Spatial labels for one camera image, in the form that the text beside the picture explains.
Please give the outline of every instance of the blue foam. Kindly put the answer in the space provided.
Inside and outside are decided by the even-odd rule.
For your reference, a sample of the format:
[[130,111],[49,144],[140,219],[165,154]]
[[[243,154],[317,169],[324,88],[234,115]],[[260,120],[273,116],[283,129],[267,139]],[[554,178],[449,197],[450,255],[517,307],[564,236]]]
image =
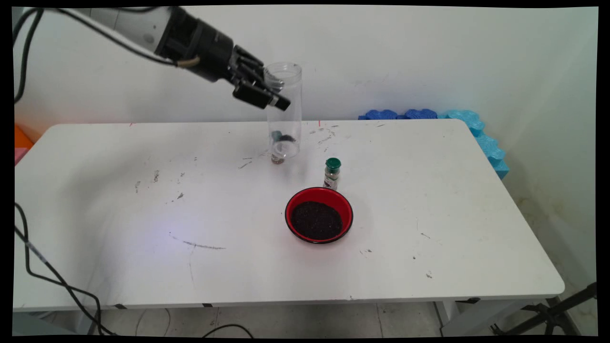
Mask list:
[[479,143],[479,146],[487,156],[489,162],[496,167],[502,160],[504,159],[506,153],[504,150],[498,147],[498,141],[489,137],[485,133],[481,134],[479,137],[475,137],[476,142]]
[[500,161],[493,169],[496,171],[496,174],[498,174],[498,177],[500,177],[500,180],[502,180],[510,170],[504,161]]
[[392,110],[370,110],[365,115],[359,115],[358,120],[382,120],[382,119],[396,119],[398,113]]
[[448,110],[443,113],[439,118],[452,118],[452,119],[460,119],[470,129],[473,136],[479,137],[483,133],[483,129],[485,128],[485,123],[479,120],[479,115],[472,112],[471,110]]
[[436,112],[429,109],[414,110],[410,109],[404,114],[405,119],[436,119]]

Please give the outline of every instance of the bottle label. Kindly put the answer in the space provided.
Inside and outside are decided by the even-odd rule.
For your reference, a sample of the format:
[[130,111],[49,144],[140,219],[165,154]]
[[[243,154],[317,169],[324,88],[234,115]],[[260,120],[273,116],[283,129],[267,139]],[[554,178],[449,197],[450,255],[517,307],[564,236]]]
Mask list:
[[332,190],[337,190],[337,183],[339,182],[339,179],[331,179],[329,177],[324,177],[324,184],[322,187],[325,188],[330,188]]

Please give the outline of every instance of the orange object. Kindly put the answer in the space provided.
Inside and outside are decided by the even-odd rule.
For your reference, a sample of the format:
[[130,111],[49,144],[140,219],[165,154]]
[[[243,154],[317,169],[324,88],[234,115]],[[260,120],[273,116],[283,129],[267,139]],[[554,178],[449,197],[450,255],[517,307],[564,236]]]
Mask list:
[[15,124],[15,148],[31,149],[33,145],[34,143],[32,143],[17,124]]

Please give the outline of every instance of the pink object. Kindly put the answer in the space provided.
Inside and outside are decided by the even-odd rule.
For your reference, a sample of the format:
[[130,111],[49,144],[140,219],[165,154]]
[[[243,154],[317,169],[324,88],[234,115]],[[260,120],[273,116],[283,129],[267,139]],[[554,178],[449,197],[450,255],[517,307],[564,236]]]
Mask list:
[[27,148],[15,148],[15,165],[26,155]]

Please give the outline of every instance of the black cable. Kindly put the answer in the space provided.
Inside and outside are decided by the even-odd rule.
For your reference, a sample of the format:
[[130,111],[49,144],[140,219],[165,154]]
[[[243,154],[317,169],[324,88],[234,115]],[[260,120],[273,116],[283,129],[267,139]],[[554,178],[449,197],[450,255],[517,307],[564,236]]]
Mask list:
[[143,9],[135,9],[133,7],[104,7],[104,8],[111,9],[111,10],[121,10],[124,12],[132,12],[132,13],[146,13],[146,12],[150,12],[152,10],[158,9],[159,6],[144,7]]
[[206,333],[206,334],[205,334],[205,335],[204,335],[202,338],[206,338],[206,337],[210,336],[210,334],[212,334],[213,332],[216,332],[217,330],[220,330],[220,329],[222,329],[222,328],[228,328],[228,327],[236,327],[236,328],[240,328],[240,329],[242,329],[243,331],[245,331],[245,332],[248,334],[248,336],[250,336],[250,338],[254,338],[254,336],[252,336],[252,334],[250,333],[250,331],[248,331],[248,329],[246,329],[245,327],[243,327],[243,326],[241,326],[241,325],[239,325],[239,324],[227,324],[227,325],[222,325],[222,326],[217,327],[216,329],[214,329],[214,330],[212,330],[212,331],[210,331],[210,332]]
[[19,18],[19,20],[15,24],[15,27],[13,28],[13,47],[15,47],[15,42],[17,41],[17,35],[19,34],[19,31],[21,30],[21,27],[23,26],[23,24],[34,12],[36,12],[39,9],[41,9],[41,7],[34,7],[34,8],[31,8],[31,9],[25,11],[25,13],[23,13],[21,15],[21,18]]
[[[19,89],[17,90],[17,95],[15,95],[15,104],[21,99],[21,97],[23,96],[23,91],[26,88],[27,57],[30,53],[30,44],[32,44],[32,37],[34,37],[36,27],[38,26],[38,23],[42,18],[42,13],[44,13],[45,10],[39,8],[36,9],[34,12],[36,12],[36,17],[34,17],[34,22],[32,23],[32,26],[30,27],[29,31],[27,32],[26,42],[23,46],[23,53],[21,55],[21,76],[19,79]],[[18,31],[13,33],[13,42],[15,41],[18,33]]]
[[62,13],[62,14],[67,15],[68,17],[70,17],[70,18],[72,18],[72,19],[74,19],[74,20],[76,20],[76,21],[78,21],[78,22],[80,22],[81,24],[83,24],[83,25],[85,25],[85,26],[89,27],[91,30],[94,30],[95,32],[97,32],[97,33],[101,34],[101,35],[102,35],[102,36],[104,36],[105,38],[108,38],[108,39],[109,39],[109,40],[111,40],[113,43],[115,43],[115,44],[117,44],[117,45],[121,46],[122,48],[124,48],[124,49],[126,49],[126,50],[128,50],[128,51],[130,51],[130,52],[133,52],[134,54],[136,54],[136,55],[138,55],[138,56],[140,56],[140,57],[143,57],[143,58],[145,58],[145,59],[147,59],[147,60],[151,60],[151,61],[153,61],[153,62],[157,62],[157,63],[165,64],[165,65],[173,65],[174,67],[177,67],[177,66],[178,66],[178,63],[177,63],[176,61],[158,59],[158,58],[156,58],[156,57],[153,57],[153,56],[147,55],[147,54],[145,54],[145,53],[143,53],[143,52],[138,51],[137,49],[132,48],[131,46],[129,46],[129,45],[127,45],[127,44],[125,44],[125,43],[121,42],[120,40],[118,40],[118,39],[114,38],[113,36],[111,36],[111,35],[107,34],[106,32],[104,32],[104,31],[102,31],[102,30],[98,29],[97,27],[95,27],[94,25],[92,25],[91,23],[89,23],[88,21],[86,21],[86,20],[84,20],[84,19],[82,19],[82,18],[78,17],[77,15],[74,15],[74,14],[70,13],[69,11],[66,11],[66,10],[64,10],[64,9],[60,9],[60,8],[53,8],[53,9],[54,9],[54,10],[56,10],[56,11],[58,11],[58,12],[60,12],[60,13]]
[[[32,245],[32,243],[29,241],[29,233],[28,233],[28,230],[27,230],[26,214],[25,214],[25,212],[23,212],[23,209],[21,208],[21,206],[18,203],[15,203],[15,207],[19,211],[19,215],[21,216],[21,222],[23,223],[23,233],[21,233],[21,231],[17,228],[16,225],[15,225],[15,233],[17,234],[17,236],[19,236],[19,238],[23,241],[23,243],[26,246],[26,270],[27,270],[27,273],[29,275],[32,275],[35,278],[43,279],[45,281],[49,281],[50,283],[54,283],[56,285],[63,286],[68,291],[68,293],[70,293],[70,296],[72,297],[72,299],[74,300],[76,305],[79,307],[79,309],[81,309],[81,311],[89,319],[91,319],[91,321],[93,323],[95,323],[95,325],[98,327],[98,333],[100,334],[100,336],[104,335],[102,330],[106,331],[106,333],[109,333],[112,336],[118,336],[116,333],[108,330],[104,325],[102,325],[102,310],[101,310],[101,306],[99,304],[99,299],[95,295],[93,295],[93,294],[91,294],[91,293],[89,293],[87,291],[83,291],[82,289],[78,289],[78,288],[70,286],[68,283],[66,283],[66,281],[62,278],[62,276],[59,274],[59,272],[57,272],[57,270],[49,263],[49,261],[47,261],[45,259],[45,257],[42,256],[42,254],[34,247],[34,245]],[[34,252],[36,257],[38,257],[40,259],[40,261],[47,266],[47,268],[55,275],[55,277],[59,281],[56,281],[56,280],[53,280],[53,279],[48,278],[46,276],[39,275],[39,274],[36,274],[36,273],[32,272],[32,270],[30,269],[30,249],[32,249],[32,251]],[[78,298],[76,297],[76,295],[74,294],[73,291],[80,292],[80,293],[83,293],[85,295],[88,295],[88,296],[90,296],[91,298],[93,298],[95,300],[95,305],[97,307],[96,317],[93,317],[85,309],[85,307],[78,300]],[[170,321],[171,321],[171,314],[170,314],[169,310],[167,310],[167,308],[165,310],[167,311],[167,314],[170,316]],[[222,328],[227,328],[227,327],[238,327],[238,328],[241,328],[243,331],[245,331],[248,334],[248,336],[250,336],[250,338],[254,338],[254,336],[252,336],[252,334],[250,333],[250,331],[248,331],[248,329],[246,329],[245,327],[243,327],[243,326],[241,326],[239,324],[222,325],[222,326],[217,327],[216,329],[206,333],[202,338],[206,338],[210,334],[212,334],[213,332],[216,332],[217,330],[220,330]]]
[[[121,10],[125,10],[122,7],[116,7],[117,9],[121,9]],[[137,12],[137,13],[145,13],[145,12],[149,12],[151,10],[154,10],[156,7],[147,7],[145,9],[132,9],[132,10],[128,10],[127,12]],[[157,62],[163,65],[173,65],[174,67],[178,66],[178,63],[176,61],[172,61],[172,60],[162,60],[162,59],[158,59],[156,57],[150,56],[148,54],[145,54],[143,52],[138,51],[137,49],[132,48],[131,46],[119,41],[118,39],[112,37],[111,35],[107,34],[106,32],[102,31],[101,29],[97,28],[96,26],[90,24],[89,22],[87,22],[86,20],[79,18],[78,16],[64,10],[64,9],[60,9],[60,8],[54,8],[56,11],[69,16],[70,18],[80,22],[81,24],[89,27],[91,30],[94,30],[95,32],[101,34],[102,36],[104,36],[105,38],[108,38],[110,41],[112,41],[113,43],[119,45],[120,47],[133,52],[134,54],[143,57],[147,60],[153,61],[153,62]],[[40,22],[40,18],[42,17],[42,13],[45,11],[44,8],[42,7],[34,7],[33,9],[29,9],[27,10],[25,13],[23,13],[23,15],[21,16],[21,18],[17,21],[17,23],[15,24],[15,28],[13,30],[13,47],[15,46],[15,42],[17,40],[17,37],[19,36],[19,32],[21,30],[21,28],[23,27],[23,24],[26,22],[26,20],[33,14],[36,13],[36,17],[34,18],[34,22],[32,23],[32,26],[30,27],[29,31],[27,32],[27,37],[26,37],[26,41],[25,44],[23,46],[23,55],[21,57],[21,75],[20,75],[20,82],[19,82],[19,88],[17,91],[17,94],[15,95],[14,98],[14,103],[16,104],[19,100],[21,100],[21,97],[23,96],[23,92],[26,88],[26,73],[27,73],[27,57],[29,55],[29,51],[30,51],[30,44],[32,43],[32,37],[34,36],[34,32],[36,31],[36,27],[38,26],[38,23]]]

